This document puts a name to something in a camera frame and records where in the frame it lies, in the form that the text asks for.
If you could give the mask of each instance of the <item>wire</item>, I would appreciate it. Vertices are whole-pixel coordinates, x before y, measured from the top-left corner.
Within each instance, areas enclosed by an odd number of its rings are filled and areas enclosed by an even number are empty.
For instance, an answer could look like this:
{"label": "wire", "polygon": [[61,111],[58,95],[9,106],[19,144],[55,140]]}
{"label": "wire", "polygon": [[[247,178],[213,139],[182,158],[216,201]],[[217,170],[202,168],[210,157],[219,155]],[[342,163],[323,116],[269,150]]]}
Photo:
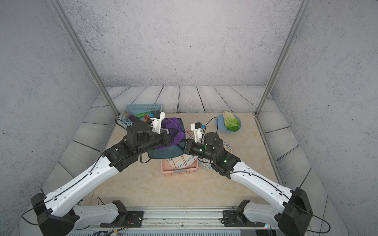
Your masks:
{"label": "wire", "polygon": [[98,202],[99,199],[100,199],[100,201],[102,202],[102,204],[105,205],[104,202],[101,200],[100,197],[97,197],[97,205],[99,205],[99,202]]}
{"label": "wire", "polygon": [[97,231],[93,234],[93,236],[100,236],[101,233],[105,233],[106,235],[108,234],[108,231],[105,231],[105,230],[101,230],[101,231]]}
{"label": "wire", "polygon": [[131,218],[129,218],[129,219],[127,220],[127,228],[126,228],[126,230],[121,234],[121,236],[123,236],[123,234],[126,233],[126,231],[129,229],[129,225],[130,225],[130,223],[131,223]]}
{"label": "wire", "polygon": [[141,163],[143,163],[143,164],[149,162],[150,160],[152,160],[152,159],[155,157],[157,151],[158,151],[158,150],[155,149],[155,154],[153,155],[153,157],[150,157],[150,159],[148,159],[148,161],[146,161],[146,162],[143,162],[143,161],[142,161],[142,155],[139,155],[139,161],[140,161]]}
{"label": "wire", "polygon": [[[212,119],[217,119],[217,121],[218,121],[218,117],[213,117],[213,118],[211,118],[211,119],[205,124],[205,128],[203,129],[203,134],[202,134],[201,142],[202,142],[203,137],[205,136],[205,133],[206,133],[206,127],[207,127],[208,123],[209,123]],[[217,131],[216,131],[216,133],[218,133],[218,125],[219,125],[219,121],[217,122]]]}
{"label": "wire", "polygon": [[77,230],[84,230],[84,229],[86,229],[86,228],[88,228],[90,225],[88,225],[87,227],[85,227],[85,228],[77,228]]}
{"label": "wire", "polygon": [[[97,161],[95,162],[95,164],[93,165],[92,169],[89,171],[90,174],[92,174],[92,170],[95,168],[95,166],[96,166],[98,160],[103,156],[104,153],[105,153],[105,152],[103,152],[103,153],[98,157],[98,159],[97,159]],[[84,175],[83,178],[81,178],[79,181],[77,181],[77,182],[74,183],[73,185],[69,186],[68,188],[66,188],[64,191],[62,191],[62,192],[59,193],[58,195],[54,196],[54,198],[56,198],[56,197],[62,195],[64,192],[66,192],[67,190],[69,190],[70,188],[72,188],[73,186],[75,186],[76,184],[78,184],[81,180],[83,180],[83,179],[84,179],[85,177],[87,177],[87,176],[88,176],[88,174]],[[33,210],[33,209],[35,209],[35,208],[37,208],[37,207],[40,207],[40,206],[42,206],[43,204],[48,203],[49,201],[52,201],[54,198],[51,198],[50,200],[48,200],[48,201],[46,201],[46,202],[43,202],[43,203],[41,203],[41,204],[39,204],[39,205],[37,205],[37,206],[35,206],[35,207],[33,207],[33,208],[27,210],[26,212],[24,212],[24,213],[21,215],[21,217],[22,217],[26,222],[28,222],[28,223],[31,224],[31,225],[37,225],[37,226],[39,226],[39,224],[34,224],[34,223],[31,223],[31,222],[29,222],[28,220],[26,220],[25,217],[24,217],[24,215],[25,215],[26,213],[28,213],[29,211],[31,211],[31,210]]]}
{"label": "wire", "polygon": [[117,120],[121,121],[121,122],[124,123],[124,124],[126,124],[126,122],[124,122],[123,120],[120,120],[120,119],[114,119],[114,121],[116,122],[116,124],[119,125],[119,126],[121,126],[121,127],[125,130],[126,128],[123,127],[122,125],[120,125],[120,124],[118,123]]}
{"label": "wire", "polygon": [[24,213],[21,215],[21,217],[22,217],[26,222],[28,222],[28,223],[31,224],[31,225],[38,225],[38,226],[39,226],[39,224],[34,224],[34,223],[29,222],[27,219],[25,219],[24,215],[25,215],[26,213],[28,213],[29,211],[34,210],[34,209],[36,209],[37,207],[40,207],[40,206],[42,206],[43,204],[45,204],[45,203],[47,203],[47,202],[43,202],[43,203],[41,203],[41,204],[39,204],[39,205],[36,205],[35,207],[33,207],[33,208],[27,210],[26,212],[24,212]]}
{"label": "wire", "polygon": [[310,214],[310,215],[312,215],[312,216],[314,216],[314,217],[316,217],[316,218],[318,218],[318,219],[320,219],[320,220],[322,220],[322,221],[324,221],[327,225],[328,225],[328,230],[327,231],[324,231],[324,232],[319,232],[319,231],[312,231],[312,230],[307,230],[307,231],[310,231],[310,232],[313,232],[313,233],[319,233],[319,234],[325,234],[325,233],[328,233],[330,230],[331,230],[331,225],[326,221],[326,220],[324,220],[324,219],[322,219],[322,218],[320,218],[319,216],[316,216],[316,215],[314,215],[314,214],[312,214],[312,213],[310,213],[310,212],[308,212],[308,211],[305,211],[305,210],[303,210],[302,208],[300,208],[297,204],[295,204],[292,200],[290,200],[290,198],[288,197],[288,196],[286,196],[284,193],[282,193],[282,191],[281,190],[279,190],[276,186],[274,186],[273,184],[271,184],[269,181],[267,181],[266,179],[264,179],[264,178],[262,178],[262,177],[260,177],[260,176],[258,176],[258,175],[256,175],[256,174],[253,174],[253,173],[251,173],[251,172],[246,172],[246,171],[234,171],[234,172],[231,172],[230,174],[234,174],[234,173],[246,173],[246,174],[249,174],[249,175],[253,175],[253,176],[256,176],[256,177],[259,177],[260,179],[262,179],[262,180],[264,180],[265,182],[267,182],[268,184],[270,184],[270,185],[272,185],[278,192],[280,192],[282,195],[284,195],[288,200],[289,200],[289,202],[291,202],[298,210],[301,210],[301,211],[303,211],[303,212],[305,212],[305,213],[307,213],[307,214]]}
{"label": "wire", "polygon": [[211,164],[210,162],[204,162],[204,161],[203,161],[203,158],[201,158],[201,159],[202,159],[202,160],[200,160],[200,157],[197,157],[197,160],[198,160],[199,162]]}

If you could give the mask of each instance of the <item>metal rail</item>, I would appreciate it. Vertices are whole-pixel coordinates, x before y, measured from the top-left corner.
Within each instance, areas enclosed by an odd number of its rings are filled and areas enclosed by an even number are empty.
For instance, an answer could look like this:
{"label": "metal rail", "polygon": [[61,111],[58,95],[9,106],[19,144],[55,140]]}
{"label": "metal rail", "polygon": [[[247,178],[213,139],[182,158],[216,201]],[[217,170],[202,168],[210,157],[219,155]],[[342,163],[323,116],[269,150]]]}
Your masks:
{"label": "metal rail", "polygon": [[286,186],[284,176],[282,175],[282,172],[281,172],[281,170],[278,166],[278,161],[277,161],[276,157],[274,156],[274,153],[272,151],[272,147],[269,144],[268,137],[266,136],[265,130],[262,127],[261,121],[257,116],[254,116],[254,118],[255,118],[255,121],[256,121],[257,128],[259,129],[262,142],[264,143],[265,150],[268,154],[270,163],[272,164],[273,171],[276,174],[277,182],[282,186]]}
{"label": "metal rail", "polygon": [[[223,211],[235,210],[237,207],[126,208],[130,211],[144,211],[142,227],[129,230],[266,230],[265,227],[225,227],[221,223]],[[99,225],[93,225],[88,230],[98,230],[99,228]]]}
{"label": "metal rail", "polygon": [[100,89],[100,92],[103,94],[106,102],[110,105],[113,112],[116,114],[116,117],[119,116],[119,111],[117,107],[114,105],[107,89],[105,88],[104,84],[102,83],[99,74],[97,73],[95,67],[93,66],[93,63],[88,57],[88,54],[84,50],[83,45],[81,44],[77,34],[75,33],[74,29],[72,28],[72,25],[70,21],[68,20],[62,5],[59,3],[59,0],[48,0],[52,9],[54,10],[56,16],[58,17],[58,20],[62,24],[64,30],[70,37],[72,43],[74,44],[77,52],[79,53],[81,59],[83,60],[85,66],[89,70],[89,73],[91,74],[93,80],[96,82],[98,88]]}
{"label": "metal rail", "polygon": [[307,12],[309,2],[310,2],[310,0],[302,0],[301,4],[299,6],[297,15],[296,15],[296,17],[294,19],[293,24],[291,25],[289,34],[286,37],[285,44],[282,47],[281,54],[280,54],[280,56],[279,56],[279,58],[278,58],[278,60],[276,62],[276,65],[274,66],[273,72],[270,75],[268,83],[265,86],[265,91],[264,91],[264,93],[262,95],[262,98],[261,98],[261,101],[259,103],[259,106],[257,107],[257,111],[256,111],[256,116],[257,117],[259,117],[259,115],[260,115],[260,113],[262,111],[262,108],[264,107],[265,101],[267,100],[267,98],[269,96],[269,93],[271,92],[271,90],[272,90],[272,88],[274,86],[274,83],[277,80],[277,76],[278,76],[278,74],[279,74],[279,72],[280,72],[280,70],[282,68],[282,65],[285,62],[287,54],[290,51],[290,46],[292,45],[292,43],[293,43],[293,41],[295,39],[295,36],[298,33],[299,27],[301,26],[302,20],[303,20],[305,14]]}

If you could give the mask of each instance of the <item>gray textured wall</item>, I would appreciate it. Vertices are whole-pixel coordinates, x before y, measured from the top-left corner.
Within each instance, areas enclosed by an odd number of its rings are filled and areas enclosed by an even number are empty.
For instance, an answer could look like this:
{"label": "gray textured wall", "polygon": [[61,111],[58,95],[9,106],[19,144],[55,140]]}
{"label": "gray textured wall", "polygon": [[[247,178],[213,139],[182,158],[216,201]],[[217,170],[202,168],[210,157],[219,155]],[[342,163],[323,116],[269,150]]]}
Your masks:
{"label": "gray textured wall", "polygon": [[0,31],[0,235],[8,235],[99,90],[46,0],[2,1]]}
{"label": "gray textured wall", "polygon": [[61,0],[106,86],[264,85],[300,0]]}
{"label": "gray textured wall", "polygon": [[351,235],[378,222],[378,1],[313,1],[273,89]]}

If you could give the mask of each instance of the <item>blue plate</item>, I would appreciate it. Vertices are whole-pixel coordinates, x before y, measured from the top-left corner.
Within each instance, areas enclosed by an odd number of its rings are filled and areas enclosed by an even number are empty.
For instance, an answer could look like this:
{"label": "blue plate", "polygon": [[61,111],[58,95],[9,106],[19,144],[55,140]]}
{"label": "blue plate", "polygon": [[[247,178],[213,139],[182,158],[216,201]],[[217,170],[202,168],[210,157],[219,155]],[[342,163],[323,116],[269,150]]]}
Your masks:
{"label": "blue plate", "polygon": [[[235,116],[235,117],[239,121],[239,124],[240,124],[240,127],[237,130],[237,131],[239,131],[241,129],[241,127],[242,127],[242,122],[240,121],[240,119],[237,116]],[[218,118],[218,120],[215,120],[215,125],[218,125],[218,121],[219,121],[218,129],[220,129],[221,131],[223,131],[225,133],[235,133],[235,132],[237,132],[237,131],[234,132],[234,131],[226,129],[226,127],[225,127],[225,120],[223,119],[223,114],[220,115],[220,116],[218,116],[217,118]]]}

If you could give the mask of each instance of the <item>lettuce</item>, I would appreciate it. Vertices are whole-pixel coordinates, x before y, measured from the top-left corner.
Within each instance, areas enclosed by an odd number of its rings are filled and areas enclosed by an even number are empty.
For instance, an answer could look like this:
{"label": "lettuce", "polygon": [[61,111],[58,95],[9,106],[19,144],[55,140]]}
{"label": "lettuce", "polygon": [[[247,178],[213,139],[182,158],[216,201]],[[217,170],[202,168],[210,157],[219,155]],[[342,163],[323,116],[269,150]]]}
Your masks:
{"label": "lettuce", "polygon": [[223,112],[223,119],[225,120],[225,127],[230,131],[238,131],[240,129],[240,123],[236,117],[228,111]]}

